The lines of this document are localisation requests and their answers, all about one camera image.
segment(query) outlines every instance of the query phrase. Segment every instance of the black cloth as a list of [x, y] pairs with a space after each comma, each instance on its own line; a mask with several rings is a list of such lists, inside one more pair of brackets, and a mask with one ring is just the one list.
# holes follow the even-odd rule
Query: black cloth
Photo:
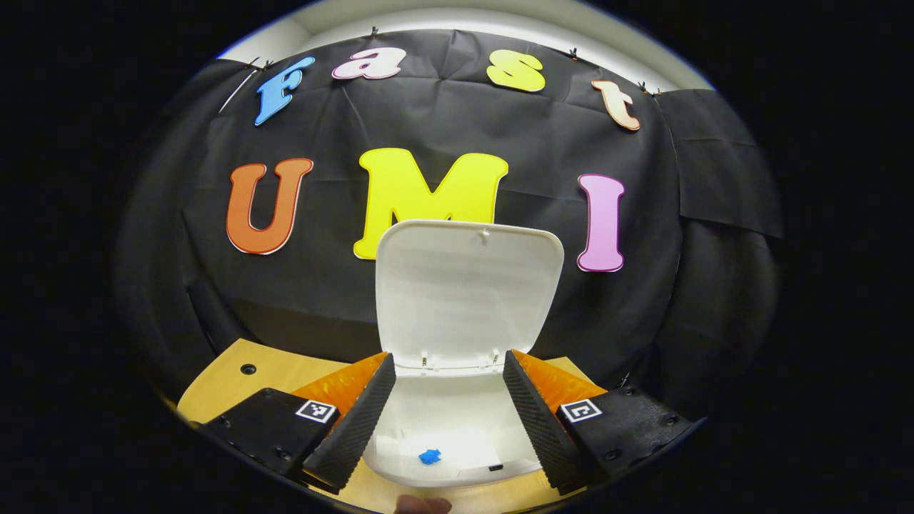
[[[331, 70], [366, 48], [407, 52], [384, 80], [334, 80]], [[534, 55], [546, 87], [492, 84], [489, 54]], [[261, 84], [306, 56], [292, 101], [261, 126]], [[548, 230], [566, 261], [531, 354], [568, 356], [594, 381], [641, 380], [658, 400], [705, 410], [738, 376], [774, 313], [777, 264], [767, 238], [782, 236], [765, 160], [715, 91], [644, 94], [634, 83], [533, 43], [447, 30], [382, 33], [291, 56], [248, 77], [216, 60], [179, 93], [160, 123], [124, 218], [116, 289], [125, 319], [166, 395], [178, 398], [236, 337], [324, 359], [355, 361], [381, 350], [375, 264], [357, 259], [368, 150], [409, 150], [434, 190], [468, 153], [509, 165], [495, 223]], [[592, 80], [629, 94], [641, 129], [615, 123]], [[235, 249], [226, 211], [238, 166], [263, 163], [251, 221], [269, 225], [280, 161], [305, 157], [296, 221], [274, 254]], [[615, 273], [584, 273], [587, 200], [578, 176], [625, 185]]]

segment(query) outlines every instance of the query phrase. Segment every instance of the letter u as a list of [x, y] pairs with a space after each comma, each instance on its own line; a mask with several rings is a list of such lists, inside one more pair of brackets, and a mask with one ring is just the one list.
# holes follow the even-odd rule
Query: letter u
[[240, 166], [231, 173], [231, 196], [228, 198], [226, 233], [228, 240], [245, 253], [268, 255], [276, 252], [289, 240], [295, 222], [298, 190], [302, 178], [311, 171], [310, 159], [286, 159], [276, 165], [280, 178], [276, 193], [273, 220], [266, 229], [255, 229], [250, 224], [250, 207], [254, 200], [257, 182], [267, 173], [262, 164]]

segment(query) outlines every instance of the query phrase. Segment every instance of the finger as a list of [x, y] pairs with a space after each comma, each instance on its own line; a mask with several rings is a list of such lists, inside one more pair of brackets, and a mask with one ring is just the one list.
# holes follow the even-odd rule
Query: finger
[[411, 495], [400, 495], [397, 497], [397, 508], [394, 514], [438, 514], [431, 509], [431, 506], [420, 498]]
[[431, 514], [447, 514], [451, 512], [451, 502], [444, 498], [425, 498], [425, 503], [431, 507]]

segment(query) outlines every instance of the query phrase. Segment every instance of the white wall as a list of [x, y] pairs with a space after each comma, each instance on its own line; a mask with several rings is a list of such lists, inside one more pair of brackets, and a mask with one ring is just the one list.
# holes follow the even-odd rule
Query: white wall
[[295, 18], [286, 16], [278, 21], [247, 35], [219, 57], [221, 59], [256, 62], [263, 66], [267, 60], [279, 60], [298, 53], [311, 34]]
[[649, 91], [713, 89], [641, 32], [577, 0], [324, 0], [242, 40], [223, 59], [278, 60], [378, 30], [443, 28], [517, 37], [612, 70]]

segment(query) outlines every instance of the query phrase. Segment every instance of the letter m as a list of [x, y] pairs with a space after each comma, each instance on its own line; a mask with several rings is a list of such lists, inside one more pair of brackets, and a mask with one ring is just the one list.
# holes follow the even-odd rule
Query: letter m
[[494, 155], [461, 155], [432, 193], [408, 150], [369, 150], [358, 164], [368, 172], [365, 235], [353, 246], [360, 259], [377, 257], [377, 243], [390, 228], [391, 215], [398, 221], [492, 223], [498, 181], [508, 173], [508, 164]]

